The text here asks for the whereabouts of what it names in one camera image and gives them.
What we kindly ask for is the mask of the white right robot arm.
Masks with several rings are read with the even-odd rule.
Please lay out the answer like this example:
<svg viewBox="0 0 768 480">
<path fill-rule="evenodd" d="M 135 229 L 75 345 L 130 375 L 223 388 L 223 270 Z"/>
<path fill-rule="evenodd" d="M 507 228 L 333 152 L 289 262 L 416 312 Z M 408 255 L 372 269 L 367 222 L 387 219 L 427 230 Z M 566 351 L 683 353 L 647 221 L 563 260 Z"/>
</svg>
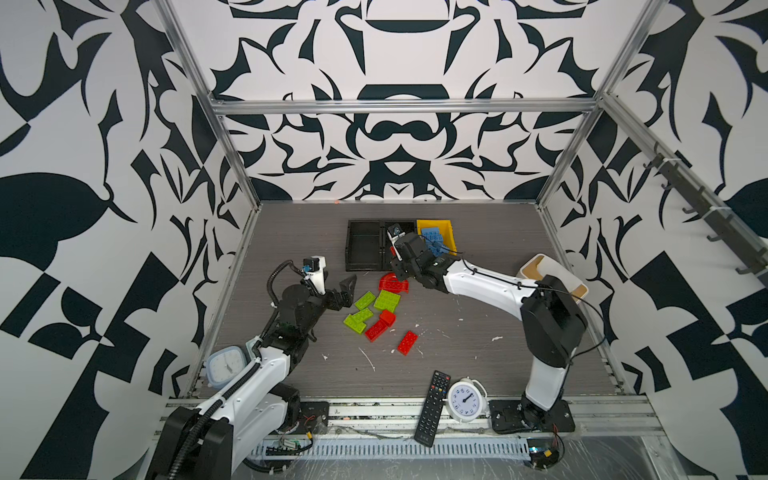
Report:
<svg viewBox="0 0 768 480">
<path fill-rule="evenodd" d="M 573 432 L 574 419 L 562 396 L 587 328 L 580 298 L 552 275 L 518 278 L 477 267 L 456 254 L 436 256 L 424 238 L 404 232 L 399 224 L 389 227 L 387 236 L 400 281 L 413 278 L 427 289 L 473 298 L 521 321 L 533 357 L 531 373 L 520 400 L 491 404 L 494 432 Z"/>
</svg>

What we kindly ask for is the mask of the blue lego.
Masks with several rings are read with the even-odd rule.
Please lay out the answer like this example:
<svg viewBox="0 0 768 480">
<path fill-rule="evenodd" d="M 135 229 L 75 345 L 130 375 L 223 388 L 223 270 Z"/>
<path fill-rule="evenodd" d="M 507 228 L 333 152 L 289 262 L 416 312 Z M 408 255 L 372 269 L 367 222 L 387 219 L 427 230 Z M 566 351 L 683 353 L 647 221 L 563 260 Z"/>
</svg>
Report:
<svg viewBox="0 0 768 480">
<path fill-rule="evenodd" d="M 444 242 L 444 237 L 438 227 L 428 227 L 421 230 L 421 235 L 424 237 L 425 242 L 429 250 L 437 257 L 444 253 L 448 253 L 449 249 Z"/>
</svg>

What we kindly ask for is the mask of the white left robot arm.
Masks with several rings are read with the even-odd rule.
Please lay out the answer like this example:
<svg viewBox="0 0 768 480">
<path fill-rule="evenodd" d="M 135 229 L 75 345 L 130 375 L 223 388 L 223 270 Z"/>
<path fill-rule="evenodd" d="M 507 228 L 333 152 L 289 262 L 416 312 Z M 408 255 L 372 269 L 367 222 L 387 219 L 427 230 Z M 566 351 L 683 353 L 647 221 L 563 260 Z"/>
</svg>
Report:
<svg viewBox="0 0 768 480">
<path fill-rule="evenodd" d="M 246 365 L 194 408 L 167 418 L 146 473 L 149 479 L 229 479 L 269 434 L 299 426 L 301 399 L 285 379 L 301 362 L 314 328 L 328 311 L 349 308 L 357 277 L 325 285 L 322 256 L 302 266 L 286 260 L 267 279 L 272 314 L 251 346 Z"/>
</svg>

